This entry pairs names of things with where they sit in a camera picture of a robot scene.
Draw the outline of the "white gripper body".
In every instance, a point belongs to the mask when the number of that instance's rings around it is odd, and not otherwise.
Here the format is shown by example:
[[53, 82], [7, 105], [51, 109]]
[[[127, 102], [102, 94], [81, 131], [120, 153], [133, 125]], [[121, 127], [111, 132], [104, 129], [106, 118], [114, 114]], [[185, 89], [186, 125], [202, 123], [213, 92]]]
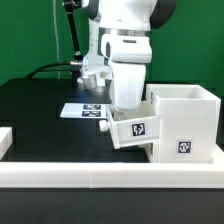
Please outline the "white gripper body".
[[119, 112], [136, 111], [141, 103], [146, 66], [144, 64], [109, 62], [112, 69], [110, 98]]

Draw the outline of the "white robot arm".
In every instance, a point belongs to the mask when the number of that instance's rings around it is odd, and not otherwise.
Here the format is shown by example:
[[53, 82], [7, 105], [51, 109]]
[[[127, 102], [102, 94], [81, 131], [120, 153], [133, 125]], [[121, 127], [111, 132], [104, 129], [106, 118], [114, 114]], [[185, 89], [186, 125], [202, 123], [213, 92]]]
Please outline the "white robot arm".
[[96, 33], [84, 59], [83, 78], [96, 77], [95, 86], [111, 81], [110, 98], [120, 112], [138, 109], [152, 60], [148, 33], [174, 14], [176, 0], [81, 0], [81, 8]]

